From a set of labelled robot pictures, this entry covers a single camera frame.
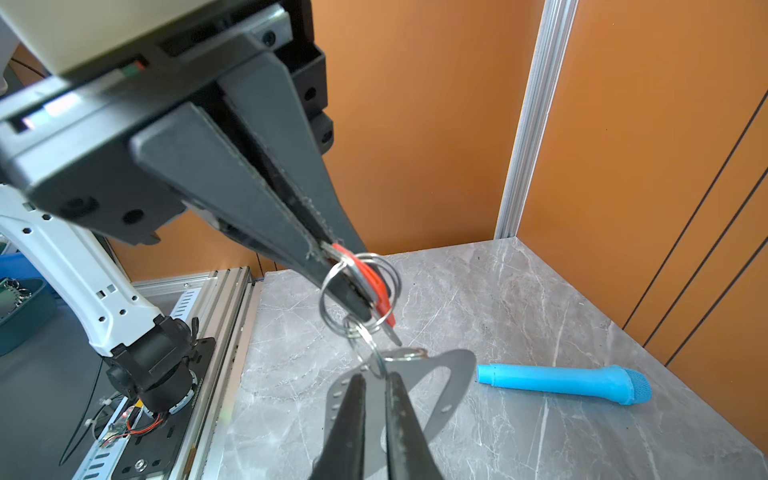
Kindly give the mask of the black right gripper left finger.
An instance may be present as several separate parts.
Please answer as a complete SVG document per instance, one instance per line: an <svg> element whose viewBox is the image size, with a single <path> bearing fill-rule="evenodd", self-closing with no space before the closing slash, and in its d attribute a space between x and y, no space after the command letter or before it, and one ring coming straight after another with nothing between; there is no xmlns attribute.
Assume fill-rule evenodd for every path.
<svg viewBox="0 0 768 480"><path fill-rule="evenodd" d="M337 409L336 419L310 479L363 479L366 381L355 374Z"/></svg>

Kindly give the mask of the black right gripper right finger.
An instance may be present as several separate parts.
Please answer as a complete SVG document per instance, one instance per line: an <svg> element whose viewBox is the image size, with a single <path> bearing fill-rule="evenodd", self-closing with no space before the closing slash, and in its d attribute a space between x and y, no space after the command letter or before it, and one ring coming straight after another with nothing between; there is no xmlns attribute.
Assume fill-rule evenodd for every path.
<svg viewBox="0 0 768 480"><path fill-rule="evenodd" d="M386 455L390 480L443 480L398 373L385 387Z"/></svg>

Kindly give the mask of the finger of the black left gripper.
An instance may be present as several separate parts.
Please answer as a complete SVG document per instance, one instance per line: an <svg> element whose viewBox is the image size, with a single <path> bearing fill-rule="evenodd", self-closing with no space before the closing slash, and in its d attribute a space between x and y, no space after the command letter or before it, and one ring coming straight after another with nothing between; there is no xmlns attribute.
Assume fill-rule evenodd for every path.
<svg viewBox="0 0 768 480"><path fill-rule="evenodd" d="M268 149L276 192L205 110L185 102L129 142L134 163L183 201L208 212L230 239L282 263L322 286L330 262L321 245L363 243L341 207L315 145L299 164L299 179L318 188L311 198Z"/></svg>
<svg viewBox="0 0 768 480"><path fill-rule="evenodd" d="M268 184L316 240L367 250L336 195L291 75L263 51L218 80L228 105L260 150Z"/></svg>

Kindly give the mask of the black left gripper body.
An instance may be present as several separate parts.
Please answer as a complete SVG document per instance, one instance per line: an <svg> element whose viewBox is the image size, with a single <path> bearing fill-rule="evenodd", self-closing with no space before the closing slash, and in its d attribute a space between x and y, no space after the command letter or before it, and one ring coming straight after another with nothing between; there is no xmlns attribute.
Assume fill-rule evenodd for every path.
<svg viewBox="0 0 768 480"><path fill-rule="evenodd" d="M129 244L194 205L141 170L131 137L190 102L207 112L267 180L258 146L218 80L266 51L288 69L323 155L326 58L308 1L230 1L47 78L1 103L1 182L34 206ZM206 211L212 225L217 221Z"/></svg>

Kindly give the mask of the keyring with coloured keys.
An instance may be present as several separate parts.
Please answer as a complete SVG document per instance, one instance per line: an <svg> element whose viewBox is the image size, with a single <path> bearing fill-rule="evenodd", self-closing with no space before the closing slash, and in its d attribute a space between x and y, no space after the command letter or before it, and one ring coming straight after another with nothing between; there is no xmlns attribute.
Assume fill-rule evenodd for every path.
<svg viewBox="0 0 768 480"><path fill-rule="evenodd" d="M397 346L394 350L384 351L378 348L373 335L378 331L393 337L394 307L402 291L402 280L395 267L382 256L373 253L355 254L367 263L385 281L390 309L379 314L374 305L373 291L367 284L362 273L354 262L342 256L339 252L327 247L329 256L335 260L335 265L326 276L321 286L328 290L340 275L348 277L353 285L361 287L364 298L372 305L371 318L362 323L353 317L347 317L341 322L333 320L324 305L319 307L323 320L332 331L349 341L353 350L367 347L370 355L361 361L360 365L338 377L329 388L326 397L325 440L329 437L330 429L336 419L337 409L347 389L347 383L355 374L361 374L366 381L366 421L365 421L365 454L364 478L381 471L387 471L386 455L386 418L385 418L385 387L389 373L401 375L410 397L411 391L430 374L440 369L448 372L448 378L440 391L435 405L425 424L420 427L425 435L428 446L430 442L447 426L455 411L469 390L477 366L476 356L466 349L454 349L432 356L421 347Z"/></svg>

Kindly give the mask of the red tagged key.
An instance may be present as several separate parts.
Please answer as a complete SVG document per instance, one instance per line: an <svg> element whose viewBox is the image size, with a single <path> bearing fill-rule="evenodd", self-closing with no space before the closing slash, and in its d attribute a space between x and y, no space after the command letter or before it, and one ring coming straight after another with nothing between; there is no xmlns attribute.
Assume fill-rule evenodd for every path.
<svg viewBox="0 0 768 480"><path fill-rule="evenodd" d="M332 244L332 248L337 252L339 252L342 256L348 257L354 262L355 266L362 273L367 284L370 286L370 290L373 291L372 299L377 312L379 314L386 313L390 309L391 303L389 300L389 294L388 294L386 283L381 278L381 276L378 273L376 273L362 259L360 259L358 256L356 256L355 254L353 254L351 251L341 246L340 244L334 243Z"/></svg>

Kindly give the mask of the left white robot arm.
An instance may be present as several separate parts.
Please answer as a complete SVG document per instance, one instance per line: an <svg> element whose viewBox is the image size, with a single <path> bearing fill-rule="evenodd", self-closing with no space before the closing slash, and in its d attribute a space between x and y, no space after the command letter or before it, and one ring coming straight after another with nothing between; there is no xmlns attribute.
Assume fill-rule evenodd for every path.
<svg viewBox="0 0 768 480"><path fill-rule="evenodd" d="M1 103L1 230L117 390L179 409L195 331L97 236L151 245L190 209L368 320L370 296L329 278L326 245L365 247L323 161L334 132L309 2L5 1L1 19L48 71Z"/></svg>

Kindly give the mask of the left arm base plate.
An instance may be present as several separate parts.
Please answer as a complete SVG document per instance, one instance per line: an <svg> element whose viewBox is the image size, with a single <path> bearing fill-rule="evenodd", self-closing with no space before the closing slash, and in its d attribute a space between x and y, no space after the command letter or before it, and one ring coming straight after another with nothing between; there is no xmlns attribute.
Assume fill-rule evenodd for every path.
<svg viewBox="0 0 768 480"><path fill-rule="evenodd" d="M126 438L125 448L111 479L171 479L176 467L184 463L185 438L191 433L195 415L203 404L209 386L208 373L218 346L213 337L199 341L187 367L192 374L192 395L188 402L164 419L151 431Z"/></svg>

